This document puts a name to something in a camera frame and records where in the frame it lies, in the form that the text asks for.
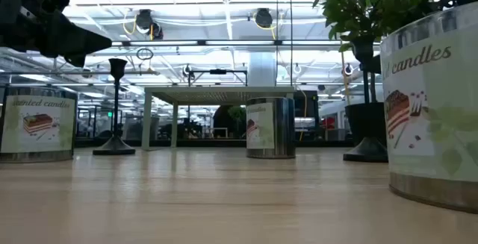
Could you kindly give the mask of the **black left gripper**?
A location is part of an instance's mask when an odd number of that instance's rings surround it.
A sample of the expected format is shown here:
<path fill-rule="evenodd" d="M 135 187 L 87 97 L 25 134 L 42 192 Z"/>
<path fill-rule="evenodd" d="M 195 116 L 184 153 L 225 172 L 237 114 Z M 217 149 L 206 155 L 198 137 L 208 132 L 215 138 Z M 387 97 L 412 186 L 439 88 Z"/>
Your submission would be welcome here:
<path fill-rule="evenodd" d="M 62 56 L 83 68 L 86 54 L 112 46 L 108 37 L 78 27 L 63 15 L 70 0 L 1 0 L 1 46 Z"/>

